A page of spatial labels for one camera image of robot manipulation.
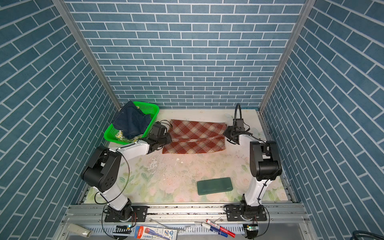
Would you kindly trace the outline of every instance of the red marker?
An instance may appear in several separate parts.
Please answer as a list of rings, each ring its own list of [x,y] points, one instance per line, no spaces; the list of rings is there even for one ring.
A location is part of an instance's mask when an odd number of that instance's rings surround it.
[[[206,220],[206,223],[208,223],[209,225],[211,225],[211,226],[213,226],[213,227],[215,227],[215,228],[217,228],[217,229],[220,229],[220,231],[227,233],[227,234],[230,235],[231,237],[235,237],[235,235],[236,235],[236,234],[234,234],[233,232],[230,232],[230,231],[228,231],[227,229],[225,229],[225,228],[223,228],[223,227],[221,227],[221,226],[219,226],[219,225],[217,225],[217,224],[211,222],[211,220],[209,220],[209,219]]]

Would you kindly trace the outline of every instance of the black mounting plate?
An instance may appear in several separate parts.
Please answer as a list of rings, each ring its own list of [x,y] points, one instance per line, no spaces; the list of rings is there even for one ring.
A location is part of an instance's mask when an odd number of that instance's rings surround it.
[[[147,217],[148,206],[131,206],[132,211],[136,213],[136,222],[145,222]],[[104,212],[105,213],[105,222],[121,222],[119,218],[114,215],[113,211]]]
[[[257,211],[245,211],[244,216],[242,216],[241,207],[239,205],[228,204],[224,206],[224,209],[227,212],[227,221],[229,222],[249,221],[250,219],[253,220],[254,216],[256,216],[257,221],[266,221],[267,218],[264,207],[258,206],[257,208]]]

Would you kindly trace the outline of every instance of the denim fabric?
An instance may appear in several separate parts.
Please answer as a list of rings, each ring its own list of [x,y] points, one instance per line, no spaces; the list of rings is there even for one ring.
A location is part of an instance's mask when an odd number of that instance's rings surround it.
[[[124,137],[132,139],[143,134],[151,120],[150,114],[145,115],[132,101],[129,101],[121,108],[113,126],[117,130],[122,130]]]

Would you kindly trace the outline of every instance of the red plaid cloth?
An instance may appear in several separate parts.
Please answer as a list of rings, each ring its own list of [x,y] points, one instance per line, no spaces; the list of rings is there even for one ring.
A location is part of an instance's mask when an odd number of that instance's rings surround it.
[[[172,143],[164,146],[163,153],[193,154],[218,152],[225,149],[223,122],[195,122],[172,119],[169,130]]]

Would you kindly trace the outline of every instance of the metal corner post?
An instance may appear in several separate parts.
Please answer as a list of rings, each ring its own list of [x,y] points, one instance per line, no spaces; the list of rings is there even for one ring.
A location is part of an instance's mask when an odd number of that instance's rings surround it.
[[[113,92],[111,86],[109,85],[108,80],[103,73],[103,70],[101,69],[96,58],[94,57],[88,43],[85,41],[84,36],[82,35],[78,25],[76,24],[75,19],[73,18],[72,14],[70,13],[64,0],[52,0],[52,2],[55,5],[55,7],[57,8],[57,10],[59,11],[64,22],[67,24],[69,30],[71,31],[73,37],[75,38],[76,42],[80,46],[81,50],[83,51],[85,57],[88,59],[89,64],[91,65],[91,67],[95,71],[101,84],[104,86],[105,90],[107,91],[108,95],[110,96],[113,104],[116,106],[117,110],[119,111],[121,109],[121,104],[120,104],[118,98],[116,97],[115,93]]]
[[[300,32],[303,29],[304,23],[306,22],[315,2],[316,2],[316,0],[306,0],[305,4],[304,4],[304,6],[300,12],[299,18],[297,19],[295,27],[293,28],[293,31],[292,31],[292,34],[291,34],[289,40],[288,40],[288,43],[284,49],[284,52],[281,56],[280,62],[276,67],[276,70],[272,76],[271,82],[269,83],[269,85],[266,89],[266,92],[264,94],[262,102],[260,103],[260,107],[259,107],[260,112],[264,111],[264,109],[267,105],[267,102],[268,102],[268,100],[269,100],[269,98],[273,92],[273,89],[275,88],[277,81],[279,80],[279,77],[280,77],[281,73],[283,72],[284,66],[288,61],[289,55],[291,54],[292,49],[295,46],[297,39],[299,38]]]

